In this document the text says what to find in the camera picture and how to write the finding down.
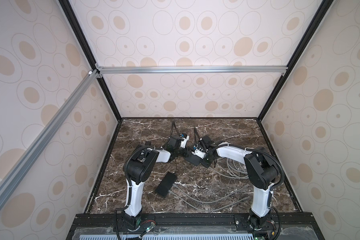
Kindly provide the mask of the square dark grey switch box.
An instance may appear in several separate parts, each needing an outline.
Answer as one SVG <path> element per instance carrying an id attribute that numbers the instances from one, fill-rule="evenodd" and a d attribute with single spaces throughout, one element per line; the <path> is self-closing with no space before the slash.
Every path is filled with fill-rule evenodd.
<path id="1" fill-rule="evenodd" d="M 198 166 L 202 158 L 197 155 L 189 154 L 187 157 L 185 157 L 185 160 L 194 166 Z"/>

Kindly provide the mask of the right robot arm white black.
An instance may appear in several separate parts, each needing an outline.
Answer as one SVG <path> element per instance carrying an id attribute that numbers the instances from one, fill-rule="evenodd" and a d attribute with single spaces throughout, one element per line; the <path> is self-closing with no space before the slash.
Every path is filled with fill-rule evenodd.
<path id="1" fill-rule="evenodd" d="M 194 165 L 210 167 L 218 158 L 227 158 L 246 166 L 248 179 L 254 186 L 249 224 L 254 230 L 262 229 L 270 220 L 274 189 L 285 179 L 279 161 L 265 148 L 244 148 L 228 142 L 216 144 L 208 136 L 199 139 L 187 149 L 186 160 Z"/>

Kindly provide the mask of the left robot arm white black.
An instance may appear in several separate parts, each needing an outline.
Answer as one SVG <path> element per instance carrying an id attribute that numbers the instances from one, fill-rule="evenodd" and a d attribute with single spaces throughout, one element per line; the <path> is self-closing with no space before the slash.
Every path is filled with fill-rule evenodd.
<path id="1" fill-rule="evenodd" d="M 139 144 L 126 160 L 123 170 L 127 181 L 127 198 L 122 219 L 130 230 L 137 230 L 142 223 L 142 196 L 145 182 L 150 177 L 156 163 L 170 163 L 186 152 L 189 136 L 181 134 L 173 121 L 170 135 L 161 147 L 150 141 Z"/>

